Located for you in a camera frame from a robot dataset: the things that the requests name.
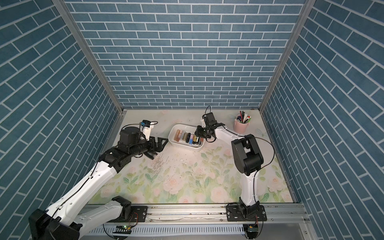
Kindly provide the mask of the pink blue gradient lipstick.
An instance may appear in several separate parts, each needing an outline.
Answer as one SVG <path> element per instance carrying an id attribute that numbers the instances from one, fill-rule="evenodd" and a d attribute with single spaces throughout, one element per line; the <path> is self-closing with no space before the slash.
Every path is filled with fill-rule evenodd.
<path id="1" fill-rule="evenodd" d="M 190 135 L 190 140 L 189 140 L 189 145 L 193 144 L 193 138 L 194 138 L 194 134 L 191 134 Z"/>

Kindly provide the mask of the beige lip gloss tube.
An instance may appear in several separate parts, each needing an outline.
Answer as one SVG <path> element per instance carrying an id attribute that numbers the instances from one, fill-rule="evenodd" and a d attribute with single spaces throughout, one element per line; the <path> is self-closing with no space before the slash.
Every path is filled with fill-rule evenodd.
<path id="1" fill-rule="evenodd" d="M 180 140 L 181 133 L 182 133 L 181 130 L 177 130 L 174 141 L 178 142 Z"/>

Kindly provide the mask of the black round lipstick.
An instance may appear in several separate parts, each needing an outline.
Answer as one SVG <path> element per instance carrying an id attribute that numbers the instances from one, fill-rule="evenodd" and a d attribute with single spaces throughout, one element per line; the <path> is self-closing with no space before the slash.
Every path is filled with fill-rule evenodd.
<path id="1" fill-rule="evenodd" d="M 187 137 L 186 137 L 186 143 L 189 143 L 190 138 L 191 138 L 191 133 L 188 133 L 188 134 L 187 134 Z"/>

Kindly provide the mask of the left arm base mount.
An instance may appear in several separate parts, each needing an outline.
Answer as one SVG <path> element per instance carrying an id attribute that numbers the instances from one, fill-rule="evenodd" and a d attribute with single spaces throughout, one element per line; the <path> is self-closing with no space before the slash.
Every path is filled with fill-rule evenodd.
<path id="1" fill-rule="evenodd" d="M 143 223 L 146 220 L 148 206 L 123 207 L 120 216 L 114 220 L 115 223 Z"/>

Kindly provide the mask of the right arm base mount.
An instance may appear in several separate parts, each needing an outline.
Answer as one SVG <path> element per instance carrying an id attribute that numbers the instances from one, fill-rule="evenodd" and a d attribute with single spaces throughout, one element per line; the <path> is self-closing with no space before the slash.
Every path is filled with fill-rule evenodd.
<path id="1" fill-rule="evenodd" d="M 228 222 L 265 222 L 267 221 L 266 210 L 263 205 L 254 204 L 250 207 L 245 207 L 241 204 L 226 205 L 227 221 Z"/>

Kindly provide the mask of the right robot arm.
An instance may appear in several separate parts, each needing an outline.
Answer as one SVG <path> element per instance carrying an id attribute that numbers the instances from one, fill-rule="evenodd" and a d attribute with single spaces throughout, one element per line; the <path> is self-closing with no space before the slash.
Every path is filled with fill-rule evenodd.
<path id="1" fill-rule="evenodd" d="M 257 197 L 257 177 L 264 163 L 264 157 L 256 140 L 250 135 L 240 135 L 229 130 L 225 124 L 216 121 L 213 113 L 202 116 L 202 125 L 197 126 L 195 135 L 199 138 L 222 140 L 232 146 L 234 163 L 243 174 L 241 179 L 242 193 L 239 208 L 243 215 L 250 215 L 260 209 Z"/>

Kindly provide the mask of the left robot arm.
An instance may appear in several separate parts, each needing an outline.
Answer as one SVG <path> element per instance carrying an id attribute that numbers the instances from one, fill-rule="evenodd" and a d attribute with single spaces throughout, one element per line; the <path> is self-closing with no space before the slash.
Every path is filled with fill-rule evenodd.
<path id="1" fill-rule="evenodd" d="M 127 126 L 120 131 L 117 145 L 101 154 L 92 168 L 71 190 L 45 210 L 37 209 L 29 216 L 34 240 L 78 240 L 111 220 L 134 218 L 131 201 L 113 197 L 107 204 L 85 214 L 80 211 L 98 190 L 116 176 L 132 158 L 145 155 L 154 159 L 168 143 L 154 138 L 152 124 L 142 128 Z"/>

